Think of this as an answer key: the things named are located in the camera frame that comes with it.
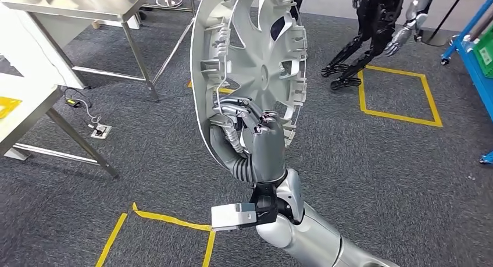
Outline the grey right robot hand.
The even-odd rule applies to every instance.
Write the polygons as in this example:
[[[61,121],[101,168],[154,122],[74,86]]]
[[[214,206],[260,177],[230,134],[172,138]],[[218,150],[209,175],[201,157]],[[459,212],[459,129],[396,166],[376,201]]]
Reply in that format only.
[[[249,183],[273,183],[284,176],[285,141],[277,112],[261,109],[250,97],[222,97],[213,110],[240,118],[252,136],[248,153],[239,153],[224,128],[210,127],[213,153],[233,177]]]

